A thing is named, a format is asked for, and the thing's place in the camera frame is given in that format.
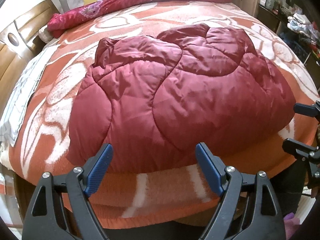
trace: folded comforter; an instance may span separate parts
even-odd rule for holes
[[[111,143],[108,172],[148,173],[195,164],[199,142],[224,158],[284,128],[294,103],[243,29],[104,38],[73,103],[67,158],[82,165]]]

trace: silver bolt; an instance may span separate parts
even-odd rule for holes
[[[73,169],[73,172],[74,173],[80,173],[82,171],[82,168],[81,167],[75,167],[74,169]]]
[[[235,169],[234,167],[232,167],[232,166],[228,166],[228,167],[226,168],[226,170],[227,170],[227,172],[230,172],[230,173],[233,173],[233,172],[236,171],[236,169]]]
[[[267,175],[264,171],[259,171],[258,174],[260,177],[263,177],[263,178]]]
[[[42,178],[46,179],[50,177],[50,173],[49,172],[45,172],[44,174],[42,174]]]

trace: orange and white patterned blanket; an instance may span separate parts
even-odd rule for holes
[[[69,172],[73,167],[65,156],[70,143],[70,111],[82,78],[94,62],[99,40],[156,36],[175,26],[198,23],[243,28],[256,49],[278,66],[297,102],[312,104],[319,99],[311,77],[288,46],[234,4],[144,4],[94,19],[61,36],[61,45],[48,62],[29,103],[16,145],[7,154],[2,153],[2,163],[33,184],[44,171],[54,175]],[[311,144],[316,127],[316,120],[295,115],[283,130],[222,159],[241,172],[254,174],[264,170],[272,177],[294,162],[281,149],[283,139],[290,137]],[[64,201],[69,207],[67,197]],[[103,227],[131,228],[204,211],[214,207],[218,198],[210,191],[199,167],[191,165],[144,174],[107,173],[90,201]]]

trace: purple cloth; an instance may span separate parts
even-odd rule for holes
[[[290,213],[284,217],[284,228],[287,240],[296,232],[300,226],[300,219],[295,218],[293,213]]]

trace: wooden headboard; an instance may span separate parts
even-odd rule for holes
[[[58,9],[45,0],[0,32],[0,117],[27,63],[45,46],[38,31],[54,13],[59,13]]]

